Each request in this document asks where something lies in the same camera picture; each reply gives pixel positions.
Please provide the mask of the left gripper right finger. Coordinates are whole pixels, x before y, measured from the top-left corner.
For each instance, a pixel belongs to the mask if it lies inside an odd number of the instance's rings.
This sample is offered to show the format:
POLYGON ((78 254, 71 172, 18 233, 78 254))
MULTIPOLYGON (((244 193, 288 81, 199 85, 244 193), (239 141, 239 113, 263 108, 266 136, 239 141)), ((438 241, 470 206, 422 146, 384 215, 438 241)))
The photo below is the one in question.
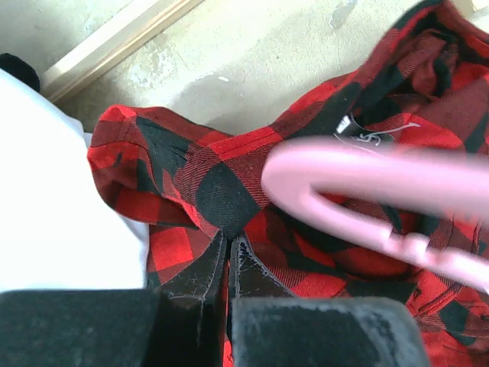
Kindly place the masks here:
POLYGON ((236 366, 428 366, 407 309, 382 297, 299 298, 233 240, 228 331, 236 366))

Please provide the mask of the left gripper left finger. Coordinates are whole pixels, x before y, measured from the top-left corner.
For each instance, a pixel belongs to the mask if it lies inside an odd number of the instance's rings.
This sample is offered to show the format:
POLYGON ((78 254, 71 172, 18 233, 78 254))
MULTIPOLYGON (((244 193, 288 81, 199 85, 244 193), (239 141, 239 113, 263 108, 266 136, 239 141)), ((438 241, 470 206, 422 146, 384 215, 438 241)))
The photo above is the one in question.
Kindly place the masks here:
POLYGON ((220 366, 228 241, 155 288, 1 295, 3 366, 220 366))

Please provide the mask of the pink plastic hanger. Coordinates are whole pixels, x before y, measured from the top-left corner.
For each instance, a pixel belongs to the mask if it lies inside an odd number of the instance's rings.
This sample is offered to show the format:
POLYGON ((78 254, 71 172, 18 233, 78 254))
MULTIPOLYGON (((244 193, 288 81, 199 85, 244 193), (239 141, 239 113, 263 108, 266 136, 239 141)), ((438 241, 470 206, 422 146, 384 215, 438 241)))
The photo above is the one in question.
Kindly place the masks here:
POLYGON ((361 148, 335 138, 298 138, 268 155, 261 184, 270 201, 304 223, 470 287, 488 289, 486 260, 456 248, 436 250, 427 236, 400 236, 391 225, 345 209, 329 193, 424 214, 488 218, 488 162, 455 151, 361 148))

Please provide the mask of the red black plaid shirt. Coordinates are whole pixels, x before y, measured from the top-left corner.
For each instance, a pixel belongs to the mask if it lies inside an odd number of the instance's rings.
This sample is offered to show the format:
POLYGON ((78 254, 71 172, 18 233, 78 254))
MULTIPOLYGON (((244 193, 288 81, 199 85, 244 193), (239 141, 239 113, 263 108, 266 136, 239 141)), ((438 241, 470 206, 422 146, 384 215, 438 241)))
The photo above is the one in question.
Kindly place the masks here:
POLYGON ((270 125, 115 105, 88 160, 102 199, 149 225, 157 284, 240 239, 245 294, 389 297, 432 365, 488 364, 488 35, 450 1, 420 2, 270 125))

